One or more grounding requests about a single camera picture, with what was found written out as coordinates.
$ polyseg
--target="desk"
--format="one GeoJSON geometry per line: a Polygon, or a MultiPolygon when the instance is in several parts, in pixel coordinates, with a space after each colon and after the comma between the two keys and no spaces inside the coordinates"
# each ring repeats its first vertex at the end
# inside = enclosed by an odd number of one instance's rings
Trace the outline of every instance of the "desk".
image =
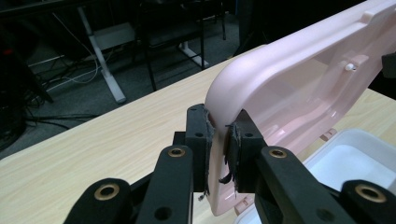
{"type": "MultiPolygon", "coordinates": [[[[185,131],[187,108],[204,102],[211,82],[230,61],[0,161],[0,222],[63,223],[92,183],[116,177],[132,184],[151,172],[174,131],[185,131]]],[[[396,145],[394,111],[396,102],[366,90],[334,128],[360,128],[396,145]]],[[[235,217],[234,211],[213,217],[206,200],[194,202],[193,223],[233,223],[235,217]]]]}

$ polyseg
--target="pink plastic case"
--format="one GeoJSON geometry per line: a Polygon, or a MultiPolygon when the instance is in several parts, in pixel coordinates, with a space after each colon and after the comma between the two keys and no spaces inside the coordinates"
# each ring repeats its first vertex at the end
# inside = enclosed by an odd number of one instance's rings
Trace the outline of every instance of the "pink plastic case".
{"type": "Polygon", "coordinates": [[[396,0],[370,0],[236,59],[212,83],[205,106],[216,133],[209,188],[215,216],[246,195],[222,185],[226,125],[246,109],[268,145],[298,153],[326,133],[396,50],[396,0]]]}

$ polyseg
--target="plastic housing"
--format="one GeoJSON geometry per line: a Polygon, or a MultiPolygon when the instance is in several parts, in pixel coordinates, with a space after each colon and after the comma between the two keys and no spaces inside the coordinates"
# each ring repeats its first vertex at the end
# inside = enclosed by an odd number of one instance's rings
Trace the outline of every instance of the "plastic housing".
{"type": "Polygon", "coordinates": [[[246,109],[268,145],[298,153],[326,133],[396,50],[396,0],[370,0],[259,47],[225,67],[205,106],[216,128],[209,166],[212,212],[221,215],[246,195],[220,185],[226,125],[246,109]]]}

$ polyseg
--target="chair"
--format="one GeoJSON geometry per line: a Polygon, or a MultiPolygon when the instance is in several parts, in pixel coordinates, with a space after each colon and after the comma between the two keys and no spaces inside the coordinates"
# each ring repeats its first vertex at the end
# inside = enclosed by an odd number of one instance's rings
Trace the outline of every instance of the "chair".
{"type": "MultiPolygon", "coordinates": [[[[183,7],[187,8],[190,11],[193,11],[196,20],[199,19],[200,16],[200,0],[190,0],[183,4],[183,7]]],[[[225,34],[225,9],[224,9],[224,1],[223,0],[204,0],[203,2],[203,12],[202,18],[209,19],[213,18],[215,22],[217,22],[218,17],[221,18],[221,27],[222,27],[222,35],[223,40],[226,39],[225,34]]]]}
{"type": "Polygon", "coordinates": [[[197,22],[191,13],[182,7],[183,0],[142,0],[136,12],[136,35],[141,40],[148,65],[151,86],[157,90],[151,68],[149,52],[179,46],[189,40],[200,38],[201,69],[205,69],[204,33],[202,18],[197,22]]]}

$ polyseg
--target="floor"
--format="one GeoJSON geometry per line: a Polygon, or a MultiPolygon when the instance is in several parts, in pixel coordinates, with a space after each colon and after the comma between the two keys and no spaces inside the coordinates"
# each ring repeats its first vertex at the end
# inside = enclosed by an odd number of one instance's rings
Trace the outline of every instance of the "floor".
{"type": "MultiPolygon", "coordinates": [[[[209,66],[232,57],[238,48],[238,19],[235,15],[226,15],[226,35],[223,40],[219,21],[205,22],[205,60],[209,66]]],[[[199,52],[198,41],[189,42],[189,46],[199,52]]],[[[26,130],[16,142],[0,151],[0,160],[152,93],[143,53],[138,51],[133,62],[131,45],[124,45],[108,51],[105,58],[127,98],[122,105],[114,101],[93,57],[75,64],[41,43],[27,63],[42,80],[54,102],[51,104],[35,96],[31,98],[26,108],[29,118],[26,130]]],[[[197,64],[172,48],[155,54],[152,66],[158,89],[201,71],[197,64]]]]}

